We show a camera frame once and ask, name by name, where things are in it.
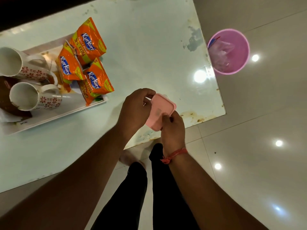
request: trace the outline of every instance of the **red thread bracelet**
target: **red thread bracelet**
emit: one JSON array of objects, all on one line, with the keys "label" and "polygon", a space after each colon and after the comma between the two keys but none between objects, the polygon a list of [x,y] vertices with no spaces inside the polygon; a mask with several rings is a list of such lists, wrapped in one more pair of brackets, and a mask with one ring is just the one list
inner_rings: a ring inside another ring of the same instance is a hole
[{"label": "red thread bracelet", "polygon": [[179,155],[179,154],[185,154],[185,153],[188,153],[187,149],[186,148],[181,148],[181,149],[178,149],[176,151],[174,151],[172,154],[170,154],[167,158],[165,158],[163,156],[163,159],[160,159],[164,164],[169,164],[171,162],[171,159],[173,159],[175,156]]}]

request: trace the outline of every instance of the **person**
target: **person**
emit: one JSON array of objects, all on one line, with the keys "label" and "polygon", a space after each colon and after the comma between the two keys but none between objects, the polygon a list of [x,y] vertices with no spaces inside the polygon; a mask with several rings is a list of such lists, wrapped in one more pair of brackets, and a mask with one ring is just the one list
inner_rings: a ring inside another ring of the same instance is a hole
[{"label": "person", "polygon": [[[147,175],[144,164],[123,149],[148,119],[151,103],[147,97],[155,93],[143,88],[130,94],[116,125],[68,168],[6,213],[0,219],[0,229],[83,230],[119,158],[129,165],[127,177],[92,229],[137,229]],[[149,157],[154,229],[267,229],[186,153],[185,126],[177,112],[163,116],[161,142]],[[167,160],[173,152],[180,154]]]}]

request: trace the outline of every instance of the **person's left hand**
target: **person's left hand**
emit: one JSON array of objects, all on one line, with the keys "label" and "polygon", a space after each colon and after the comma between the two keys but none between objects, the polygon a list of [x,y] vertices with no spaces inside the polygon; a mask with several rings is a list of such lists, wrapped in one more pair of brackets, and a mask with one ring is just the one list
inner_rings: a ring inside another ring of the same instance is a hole
[{"label": "person's left hand", "polygon": [[152,98],[155,94],[152,89],[141,88],[126,97],[116,125],[129,139],[146,123],[151,111],[151,102],[146,97]]}]

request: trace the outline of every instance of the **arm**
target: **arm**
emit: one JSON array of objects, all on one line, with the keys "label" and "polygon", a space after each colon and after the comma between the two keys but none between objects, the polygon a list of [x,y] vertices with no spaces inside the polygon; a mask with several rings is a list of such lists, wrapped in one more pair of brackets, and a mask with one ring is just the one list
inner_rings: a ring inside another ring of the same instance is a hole
[{"label": "arm", "polygon": [[[185,147],[185,126],[177,112],[171,118],[163,116],[161,140],[165,157]],[[267,229],[226,194],[189,154],[174,157],[169,168],[200,229]]]},{"label": "arm", "polygon": [[129,95],[117,124],[67,169],[3,216],[0,229],[83,230],[120,153],[149,116],[151,103],[145,97],[154,94],[144,88]]}]

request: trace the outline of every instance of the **pink lid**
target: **pink lid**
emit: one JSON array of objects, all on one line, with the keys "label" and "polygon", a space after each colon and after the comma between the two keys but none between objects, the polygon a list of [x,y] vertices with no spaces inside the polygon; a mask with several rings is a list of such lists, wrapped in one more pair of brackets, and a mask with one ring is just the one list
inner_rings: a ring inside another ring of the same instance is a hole
[{"label": "pink lid", "polygon": [[146,125],[154,131],[162,128],[162,116],[171,115],[176,110],[176,104],[160,93],[156,93],[151,99],[151,111]]}]

